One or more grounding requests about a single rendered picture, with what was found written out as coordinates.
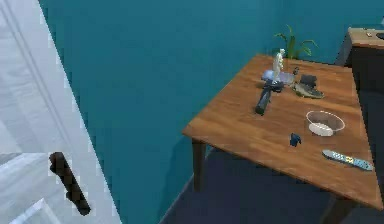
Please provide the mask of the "white room door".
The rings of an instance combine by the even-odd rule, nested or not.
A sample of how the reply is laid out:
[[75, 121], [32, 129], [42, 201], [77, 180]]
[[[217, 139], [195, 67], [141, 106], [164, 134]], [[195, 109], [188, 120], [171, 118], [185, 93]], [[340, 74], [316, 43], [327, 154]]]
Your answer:
[[[54, 152], [87, 216], [50, 170]], [[0, 0], [0, 224], [122, 224], [39, 0]]]

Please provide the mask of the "brown wooden table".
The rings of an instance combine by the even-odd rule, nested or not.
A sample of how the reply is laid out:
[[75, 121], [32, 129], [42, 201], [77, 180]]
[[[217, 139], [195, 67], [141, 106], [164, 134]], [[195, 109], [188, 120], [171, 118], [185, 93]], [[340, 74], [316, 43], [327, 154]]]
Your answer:
[[[210, 145], [333, 193], [336, 202], [328, 207], [323, 224], [338, 224], [356, 204], [384, 210], [374, 171], [360, 171], [322, 155], [324, 149], [333, 149], [372, 160], [352, 70], [288, 60], [287, 69], [299, 67], [315, 75], [325, 97], [300, 98], [286, 89], [272, 96], [260, 116], [254, 107], [262, 92], [261, 76], [271, 67], [270, 56], [254, 56], [183, 129], [192, 139], [194, 189], [201, 189], [203, 156]], [[313, 135], [306, 113], [315, 110], [339, 116], [346, 127], [329, 138]], [[292, 133], [301, 137], [296, 147], [290, 145]]]

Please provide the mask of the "pale blue dish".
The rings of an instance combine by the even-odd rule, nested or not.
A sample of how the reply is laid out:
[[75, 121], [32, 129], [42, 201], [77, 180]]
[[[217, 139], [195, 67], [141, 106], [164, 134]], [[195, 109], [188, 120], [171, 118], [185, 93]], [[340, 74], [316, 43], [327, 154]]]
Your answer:
[[263, 81], [279, 81], [282, 82], [284, 85], [291, 85], [294, 82], [295, 76], [291, 73], [286, 72], [280, 72], [277, 77], [274, 76], [273, 70], [265, 70], [261, 79]]

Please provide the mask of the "clear glass bowl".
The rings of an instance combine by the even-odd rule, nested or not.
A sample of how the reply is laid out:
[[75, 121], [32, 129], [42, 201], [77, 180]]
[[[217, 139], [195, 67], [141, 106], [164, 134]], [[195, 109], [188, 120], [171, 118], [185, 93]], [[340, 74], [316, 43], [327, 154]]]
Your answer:
[[327, 111], [309, 111], [306, 120], [308, 129], [321, 137], [331, 137], [345, 128], [345, 122], [339, 116]]

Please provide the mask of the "grey remote control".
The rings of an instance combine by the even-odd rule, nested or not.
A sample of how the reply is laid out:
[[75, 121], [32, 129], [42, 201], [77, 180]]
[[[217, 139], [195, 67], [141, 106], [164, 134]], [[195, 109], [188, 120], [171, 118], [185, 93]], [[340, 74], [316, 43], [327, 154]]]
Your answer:
[[373, 165], [370, 162], [363, 160], [363, 159], [354, 158], [354, 157], [340, 154], [338, 152], [328, 150], [328, 149], [323, 150], [322, 154], [328, 159], [332, 159], [332, 160], [335, 160], [337, 162], [345, 163], [345, 164], [357, 167], [357, 168], [365, 170], [365, 171], [372, 171], [373, 170]]

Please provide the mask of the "dark wooden cupboard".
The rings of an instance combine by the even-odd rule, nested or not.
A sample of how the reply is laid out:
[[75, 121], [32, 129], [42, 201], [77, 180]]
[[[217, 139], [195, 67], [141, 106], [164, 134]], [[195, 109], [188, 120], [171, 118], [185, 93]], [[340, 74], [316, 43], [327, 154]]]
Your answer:
[[384, 28], [349, 27], [335, 65], [352, 69], [358, 91], [384, 94]]

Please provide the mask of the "black and olive object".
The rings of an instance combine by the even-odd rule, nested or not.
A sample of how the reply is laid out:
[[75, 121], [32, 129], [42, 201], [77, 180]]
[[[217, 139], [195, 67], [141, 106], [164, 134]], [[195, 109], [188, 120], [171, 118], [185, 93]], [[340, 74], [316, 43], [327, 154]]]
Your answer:
[[324, 97], [324, 93], [316, 88], [316, 81], [316, 76], [303, 74], [298, 82], [293, 83], [292, 90], [301, 97], [322, 99]]

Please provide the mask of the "white figurine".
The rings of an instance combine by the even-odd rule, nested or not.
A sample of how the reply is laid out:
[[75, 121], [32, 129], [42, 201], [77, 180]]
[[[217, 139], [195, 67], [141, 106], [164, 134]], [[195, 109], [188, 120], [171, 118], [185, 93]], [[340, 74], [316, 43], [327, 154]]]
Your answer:
[[279, 80], [279, 74], [281, 72], [281, 70], [283, 69], [284, 65], [283, 65], [283, 56], [285, 54], [285, 50], [284, 49], [280, 49], [275, 57], [274, 57], [274, 61], [273, 61], [273, 80], [274, 81], [278, 81]]

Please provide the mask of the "green house plant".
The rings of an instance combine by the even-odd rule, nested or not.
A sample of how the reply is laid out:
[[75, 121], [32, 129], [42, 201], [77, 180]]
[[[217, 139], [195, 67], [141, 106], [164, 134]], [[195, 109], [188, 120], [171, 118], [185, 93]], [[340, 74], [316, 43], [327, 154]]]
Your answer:
[[287, 25], [287, 28], [287, 34], [275, 34], [275, 37], [279, 37], [284, 41], [285, 57], [288, 59], [298, 59], [301, 53], [304, 53], [306, 56], [311, 56], [312, 50], [309, 47], [309, 44], [313, 45], [314, 47], [318, 47], [318, 44], [312, 39], [306, 39], [300, 43], [297, 43], [293, 28], [290, 25]]

